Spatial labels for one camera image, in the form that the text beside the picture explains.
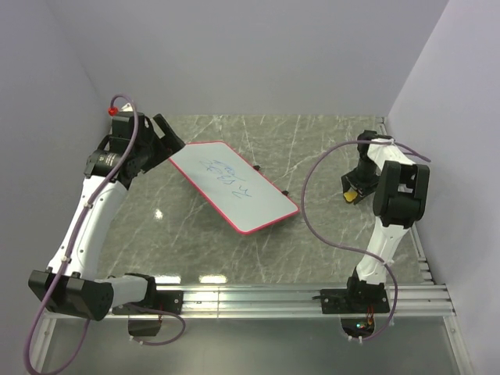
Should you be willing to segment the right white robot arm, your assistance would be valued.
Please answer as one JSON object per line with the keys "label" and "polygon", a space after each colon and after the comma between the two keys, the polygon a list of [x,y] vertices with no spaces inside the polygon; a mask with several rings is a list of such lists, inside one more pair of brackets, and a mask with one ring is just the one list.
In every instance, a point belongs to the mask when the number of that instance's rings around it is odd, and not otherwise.
{"label": "right white robot arm", "polygon": [[376,307],[388,312],[386,266],[413,224],[421,220],[427,203],[430,168],[409,159],[394,139],[365,130],[358,137],[359,161],[341,177],[343,195],[354,205],[373,196],[375,224],[367,251],[348,278],[345,304],[353,312]]}

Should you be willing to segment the yellow eraser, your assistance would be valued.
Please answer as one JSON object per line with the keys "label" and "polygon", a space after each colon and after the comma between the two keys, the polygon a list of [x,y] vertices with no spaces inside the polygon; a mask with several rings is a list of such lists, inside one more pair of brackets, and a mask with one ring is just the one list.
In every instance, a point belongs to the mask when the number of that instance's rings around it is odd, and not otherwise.
{"label": "yellow eraser", "polygon": [[343,197],[347,203],[351,204],[357,199],[358,193],[355,190],[349,189],[343,193]]}

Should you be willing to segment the red framed whiteboard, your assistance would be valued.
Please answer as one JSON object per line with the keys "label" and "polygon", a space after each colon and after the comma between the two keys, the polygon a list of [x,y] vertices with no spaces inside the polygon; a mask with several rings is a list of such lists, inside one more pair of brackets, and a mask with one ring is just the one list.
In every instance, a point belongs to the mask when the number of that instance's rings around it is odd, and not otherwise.
{"label": "red framed whiteboard", "polygon": [[227,143],[190,143],[170,162],[240,234],[299,213],[298,205]]}

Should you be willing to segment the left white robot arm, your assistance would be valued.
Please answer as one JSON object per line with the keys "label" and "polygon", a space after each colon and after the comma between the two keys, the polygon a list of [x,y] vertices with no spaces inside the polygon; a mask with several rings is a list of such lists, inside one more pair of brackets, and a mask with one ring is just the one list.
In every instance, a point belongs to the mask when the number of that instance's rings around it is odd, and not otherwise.
{"label": "left white robot arm", "polygon": [[111,132],[87,158],[77,210],[57,253],[44,271],[33,271],[28,286],[45,310],[86,320],[102,320],[110,309],[131,304],[140,314],[158,305],[153,276],[127,273],[97,278],[110,224],[133,179],[184,147],[166,118],[118,112]]}

